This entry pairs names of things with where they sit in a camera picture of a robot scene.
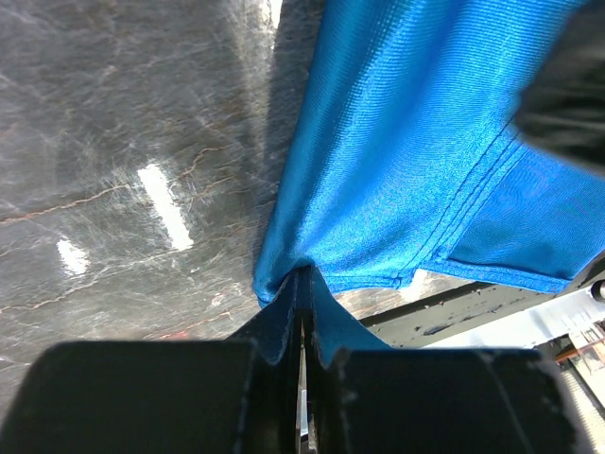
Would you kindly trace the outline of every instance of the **floor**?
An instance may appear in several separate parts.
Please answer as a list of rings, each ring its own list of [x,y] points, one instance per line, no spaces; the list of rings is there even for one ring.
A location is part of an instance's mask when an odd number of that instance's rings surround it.
[[[0,0],[0,418],[58,341],[220,338],[258,310],[321,11]],[[339,299],[362,317],[463,283]]]

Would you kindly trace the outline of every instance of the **blue fabric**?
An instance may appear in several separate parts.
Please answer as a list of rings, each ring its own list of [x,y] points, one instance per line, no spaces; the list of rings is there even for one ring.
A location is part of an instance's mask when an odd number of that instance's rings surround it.
[[[334,292],[418,268],[561,290],[605,247],[605,183],[519,142],[519,92],[577,0],[328,0],[254,276]]]

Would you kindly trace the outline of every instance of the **black object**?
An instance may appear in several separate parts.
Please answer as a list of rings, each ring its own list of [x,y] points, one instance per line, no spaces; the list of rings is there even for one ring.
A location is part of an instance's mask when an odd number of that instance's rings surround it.
[[[605,2],[568,22],[522,94],[515,123],[524,140],[605,174]]]
[[[532,351],[391,349],[311,268],[227,340],[48,350],[0,452],[297,452],[302,342],[320,453],[591,452],[554,364]]]

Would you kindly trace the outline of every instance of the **stitching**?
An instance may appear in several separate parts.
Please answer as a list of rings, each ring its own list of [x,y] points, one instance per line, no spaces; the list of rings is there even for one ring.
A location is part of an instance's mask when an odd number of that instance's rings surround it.
[[[518,137],[518,135],[515,135],[515,137],[507,144],[506,148],[508,148],[510,146],[510,144],[512,144],[516,138]],[[489,194],[486,194],[486,186],[489,186],[490,181],[494,178],[495,175],[495,171],[492,172],[493,168],[495,166],[497,166],[498,164],[500,164],[500,161],[504,161],[503,166],[505,166],[510,160],[512,160],[514,158],[515,153],[519,150],[519,148],[521,148],[522,144],[519,144],[519,146],[517,148],[515,148],[513,151],[511,151],[510,153],[508,153],[507,157],[504,158],[504,155],[500,156],[500,158],[497,159],[496,162],[493,163],[493,165],[490,167],[490,169],[488,170],[488,172],[486,172],[486,175],[483,179],[481,179],[481,182],[479,182],[479,184],[473,189],[473,191],[471,192],[471,194],[469,195],[469,197],[467,198],[467,200],[462,204],[462,206],[460,207],[460,209],[458,210],[458,212],[452,217],[452,220],[450,221],[449,225],[447,225],[445,227],[445,229],[443,230],[443,233],[441,234],[441,237],[437,240],[437,244],[435,246],[435,248],[433,248],[433,250],[426,254],[423,258],[423,261],[427,258],[432,256],[435,251],[439,248],[440,245],[442,245],[444,242],[446,242],[447,240],[450,239],[451,236],[454,235],[454,233],[456,232],[456,230],[460,227],[460,225],[462,225],[462,223],[464,222],[464,220],[466,218],[468,218],[468,214],[471,210],[473,210],[476,206],[477,206],[477,201],[481,198],[482,195],[486,195],[486,199],[480,204],[479,209],[487,202],[487,200],[490,198],[490,195],[493,194],[495,192],[495,190],[497,189],[497,187],[499,186],[499,184],[502,182],[502,180],[504,180],[504,178],[506,178],[506,176],[509,174],[508,171],[505,173],[505,175],[502,177],[502,179],[500,180],[500,182],[493,184],[492,185],[492,190],[489,191]],[[519,160],[517,160],[516,162],[512,163],[512,165],[510,167],[514,167],[516,165],[516,163]],[[481,189],[479,188],[481,186],[481,183],[485,182],[484,187]],[[467,203],[468,199],[470,199],[474,193],[476,192],[476,190],[479,188],[479,190],[477,191],[476,195],[475,195],[475,199],[473,201],[471,201],[470,203]],[[466,208],[466,210],[464,211],[464,213],[462,213],[462,216],[460,216],[460,219],[458,221],[458,223],[455,224],[456,222],[456,218],[458,217],[458,215],[464,210],[464,207],[468,205],[468,207]],[[441,241],[441,239],[444,236],[448,236],[444,241]]]
[[[494,137],[494,139],[491,141],[491,143],[485,148],[485,151],[481,154],[481,156],[479,157],[479,159],[477,159],[477,161],[475,162],[475,164],[473,165],[473,167],[471,168],[471,170],[469,170],[469,172],[466,174],[466,176],[464,177],[464,180],[462,181],[462,183],[460,184],[460,186],[458,187],[456,194],[454,195],[454,197],[451,199],[451,201],[449,202],[449,204],[447,205],[447,207],[443,210],[443,212],[441,213],[441,217],[438,220],[437,224],[435,224],[434,229],[432,230],[432,232],[429,234],[428,238],[426,239],[426,241],[423,243],[423,245],[419,248],[419,250],[414,254],[414,256],[412,258],[410,258],[407,263],[398,271],[398,276],[399,274],[403,273],[406,268],[409,266],[410,263],[412,263],[414,260],[416,260],[416,257],[418,257],[418,255],[421,253],[421,250],[424,249],[424,247],[426,246],[426,244],[431,240],[431,238],[433,237],[433,235],[435,234],[435,232],[437,232],[437,230],[441,227],[441,224],[443,223],[443,219],[446,217],[447,212],[450,210],[452,204],[454,203],[454,201],[458,198],[458,194],[462,191],[462,187],[464,187],[464,185],[466,184],[466,182],[469,180],[469,178],[471,177],[471,175],[474,173],[475,169],[479,166],[479,164],[483,161],[483,158],[485,158],[485,156],[487,155],[488,151],[490,150],[490,148],[493,146],[493,144],[495,143],[496,140],[498,140],[503,132],[505,132],[507,130],[507,127],[509,126],[510,122],[512,121],[512,118],[509,119],[509,121],[507,122],[507,124],[504,126],[504,128]],[[506,148],[514,141],[514,138],[507,144]],[[473,194],[473,192],[475,192],[475,190],[481,185],[481,183],[483,183],[483,181],[485,180],[485,178],[487,177],[487,175],[485,175],[483,178],[480,179],[480,181],[477,183],[477,185],[473,188],[473,190],[471,191],[470,195],[467,196],[466,200],[462,203],[461,207],[457,210],[457,212],[451,217],[450,219],[450,224],[453,222],[453,219],[456,217],[456,215],[462,210],[462,207],[466,204],[467,200],[471,197],[471,194]],[[431,251],[429,251],[428,253],[426,253],[424,255],[424,257],[429,256],[430,254],[432,254],[438,247],[438,244],[441,240],[441,237],[438,239],[436,245],[431,249]]]

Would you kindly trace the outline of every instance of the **dark marble surface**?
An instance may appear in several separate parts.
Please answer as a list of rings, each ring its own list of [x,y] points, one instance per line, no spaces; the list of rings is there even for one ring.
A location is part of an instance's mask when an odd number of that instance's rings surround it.
[[[224,337],[258,310],[321,10],[0,0],[0,418],[53,343]],[[371,315],[456,285],[340,301]]]

